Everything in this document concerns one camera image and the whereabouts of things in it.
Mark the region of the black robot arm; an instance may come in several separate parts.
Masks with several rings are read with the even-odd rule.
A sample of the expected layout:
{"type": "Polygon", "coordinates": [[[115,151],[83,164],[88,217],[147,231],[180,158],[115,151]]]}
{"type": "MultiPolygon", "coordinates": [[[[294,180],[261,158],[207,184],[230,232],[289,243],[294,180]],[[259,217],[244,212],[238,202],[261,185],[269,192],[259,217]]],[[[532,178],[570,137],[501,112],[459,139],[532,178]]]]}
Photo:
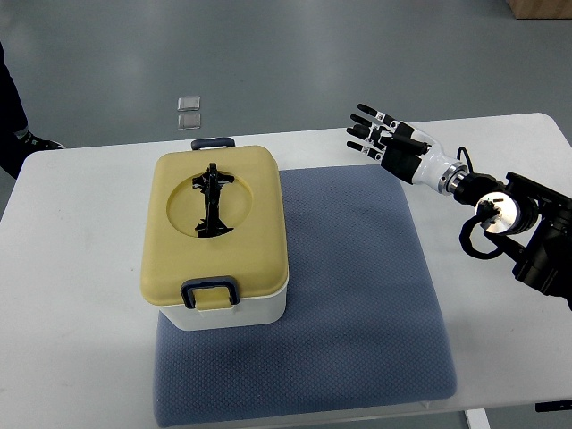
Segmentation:
{"type": "Polygon", "coordinates": [[[515,279],[546,296],[571,301],[571,198],[514,172],[507,183],[476,173],[460,147],[467,172],[448,190],[475,213],[462,226],[459,243],[474,258],[506,255],[515,263],[515,279]]]}

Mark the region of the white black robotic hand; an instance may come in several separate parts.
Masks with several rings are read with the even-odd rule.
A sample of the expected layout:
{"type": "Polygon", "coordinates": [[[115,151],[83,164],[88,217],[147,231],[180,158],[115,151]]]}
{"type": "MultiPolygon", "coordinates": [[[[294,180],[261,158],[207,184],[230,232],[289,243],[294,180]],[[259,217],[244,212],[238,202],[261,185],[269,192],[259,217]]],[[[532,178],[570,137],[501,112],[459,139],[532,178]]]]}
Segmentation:
{"type": "Polygon", "coordinates": [[[450,195],[469,174],[468,165],[447,156],[441,143],[424,131],[369,105],[359,104],[357,109],[369,117],[350,116],[354,125],[347,133],[358,141],[349,141],[347,146],[375,160],[398,179],[450,195]]]}

